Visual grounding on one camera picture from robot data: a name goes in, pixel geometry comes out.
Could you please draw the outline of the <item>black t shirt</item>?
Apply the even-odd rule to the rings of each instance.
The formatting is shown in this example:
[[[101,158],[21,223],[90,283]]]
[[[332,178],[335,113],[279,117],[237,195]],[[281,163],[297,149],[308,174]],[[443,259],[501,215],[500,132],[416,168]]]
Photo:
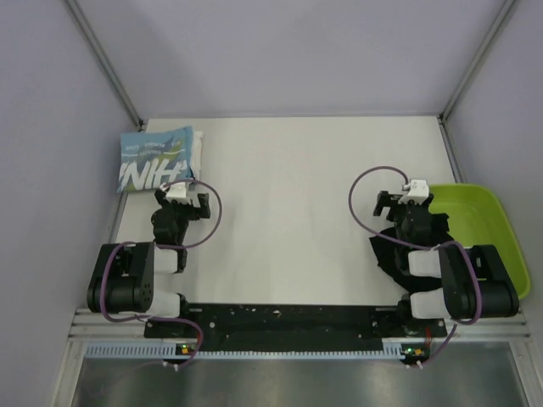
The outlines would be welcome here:
[[[445,213],[432,214],[432,232],[428,243],[424,243],[423,246],[436,246],[452,239],[449,234],[448,219],[449,215]],[[429,292],[442,287],[439,278],[408,276],[397,267],[395,263],[395,250],[397,248],[406,249],[406,247],[377,236],[370,237],[369,241],[376,255],[378,267],[408,293]]]

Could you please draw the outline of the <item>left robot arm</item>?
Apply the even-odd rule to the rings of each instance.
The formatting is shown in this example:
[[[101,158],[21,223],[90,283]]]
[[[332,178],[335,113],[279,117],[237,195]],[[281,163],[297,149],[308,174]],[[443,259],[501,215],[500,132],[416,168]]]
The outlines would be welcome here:
[[[87,306],[94,313],[162,317],[165,329],[180,337],[193,324],[183,310],[186,299],[156,289],[154,278],[184,272],[188,251],[183,241],[191,222],[210,218],[209,195],[190,195],[183,184],[176,184],[155,191],[154,197],[159,205],[150,218],[154,240],[122,247],[104,244],[87,289]]]

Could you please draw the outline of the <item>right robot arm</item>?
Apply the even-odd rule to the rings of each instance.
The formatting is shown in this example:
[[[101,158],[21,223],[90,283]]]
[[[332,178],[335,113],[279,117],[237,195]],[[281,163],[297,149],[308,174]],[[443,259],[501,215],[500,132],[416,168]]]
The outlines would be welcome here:
[[[398,329],[418,334],[428,319],[506,318],[518,313],[519,299],[495,245],[462,243],[459,218],[426,198],[405,202],[382,191],[373,210],[391,226],[371,237],[378,267],[406,296],[396,314]]]

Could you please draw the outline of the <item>folded blue printed t shirt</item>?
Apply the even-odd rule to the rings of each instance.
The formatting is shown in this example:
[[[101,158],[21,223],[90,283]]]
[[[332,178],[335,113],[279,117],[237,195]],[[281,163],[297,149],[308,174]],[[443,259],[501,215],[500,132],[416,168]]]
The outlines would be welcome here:
[[[162,132],[131,132],[120,136],[118,192],[160,188],[165,183],[194,179],[190,168],[191,126]]]

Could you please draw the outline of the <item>green plastic bin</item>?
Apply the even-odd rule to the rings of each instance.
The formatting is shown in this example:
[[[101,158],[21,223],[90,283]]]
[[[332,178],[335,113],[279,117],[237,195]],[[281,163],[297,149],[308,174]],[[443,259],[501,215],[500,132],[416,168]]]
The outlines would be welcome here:
[[[492,244],[497,248],[518,297],[531,288],[529,270],[522,249],[498,197],[475,184],[433,184],[433,214],[449,215],[450,235],[463,246]]]

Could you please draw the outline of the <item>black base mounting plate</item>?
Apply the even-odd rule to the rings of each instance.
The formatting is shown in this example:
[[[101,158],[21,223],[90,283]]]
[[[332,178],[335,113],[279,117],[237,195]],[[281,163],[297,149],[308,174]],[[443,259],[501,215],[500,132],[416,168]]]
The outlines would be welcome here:
[[[193,303],[182,317],[200,326],[207,351],[377,350],[384,338],[446,336],[442,320],[394,306]]]

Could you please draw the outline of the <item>aluminium front rail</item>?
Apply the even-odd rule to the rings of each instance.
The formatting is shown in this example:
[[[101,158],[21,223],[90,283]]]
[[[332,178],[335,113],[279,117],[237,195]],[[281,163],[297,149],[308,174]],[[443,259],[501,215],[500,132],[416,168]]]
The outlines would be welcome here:
[[[144,328],[141,321],[109,322],[100,314],[78,309],[71,322],[68,340],[135,341],[143,339]],[[471,326],[460,325],[454,336],[458,342],[511,342],[530,338],[531,332],[522,313],[513,318],[483,319]]]

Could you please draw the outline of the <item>left aluminium frame post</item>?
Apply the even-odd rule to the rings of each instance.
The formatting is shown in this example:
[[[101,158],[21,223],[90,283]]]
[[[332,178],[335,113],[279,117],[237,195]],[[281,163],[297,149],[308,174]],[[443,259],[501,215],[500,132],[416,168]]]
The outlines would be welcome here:
[[[142,130],[144,127],[144,121],[137,112],[135,104],[129,97],[124,85],[120,80],[120,77],[115,71],[109,56],[99,41],[98,36],[94,32],[94,29],[86,17],[81,5],[76,0],[65,0],[63,1],[63,4],[67,8],[71,18],[74,20],[78,30],[81,32],[93,57],[98,63],[99,68],[102,70],[106,81],[109,83],[111,90],[113,91],[121,107],[124,109],[131,123],[138,131]]]

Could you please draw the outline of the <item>aluminium frame post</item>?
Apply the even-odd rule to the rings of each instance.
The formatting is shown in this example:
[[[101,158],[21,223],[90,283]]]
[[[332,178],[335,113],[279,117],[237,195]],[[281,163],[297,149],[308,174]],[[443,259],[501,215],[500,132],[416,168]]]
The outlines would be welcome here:
[[[462,77],[454,88],[444,109],[439,115],[439,122],[445,123],[454,113],[458,104],[461,102],[465,93],[482,69],[485,60],[489,57],[493,47],[498,42],[502,32],[506,29],[509,21],[512,19],[520,1],[506,0],[502,1],[497,14],[491,21],[489,28],[484,33],[483,39],[478,45],[467,68],[462,73]]]
[[[111,90],[113,91],[121,107],[124,109],[131,123],[138,131],[142,130],[144,127],[144,121],[137,112],[135,104],[129,97],[124,85],[120,80],[120,77],[115,71],[109,56],[99,41],[98,36],[94,32],[94,29],[86,17],[81,5],[76,0],[65,0],[63,1],[63,4],[67,8],[71,18],[74,20],[78,30],[81,32],[93,57],[98,63],[99,68],[102,70],[106,81],[109,83]]]

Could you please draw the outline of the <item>right aluminium frame post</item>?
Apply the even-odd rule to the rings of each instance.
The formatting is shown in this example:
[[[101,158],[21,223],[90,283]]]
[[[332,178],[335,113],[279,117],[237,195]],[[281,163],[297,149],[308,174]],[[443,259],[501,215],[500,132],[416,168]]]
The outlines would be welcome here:
[[[498,42],[502,32],[506,29],[509,21],[512,19],[520,1],[506,0],[502,1],[497,14],[491,21],[489,28],[484,33],[483,39],[478,45],[467,68],[462,73],[462,77],[454,88],[444,109],[439,115],[439,122],[445,123],[454,113],[458,104],[461,102],[465,93],[482,69],[485,60],[489,57],[493,47]]]

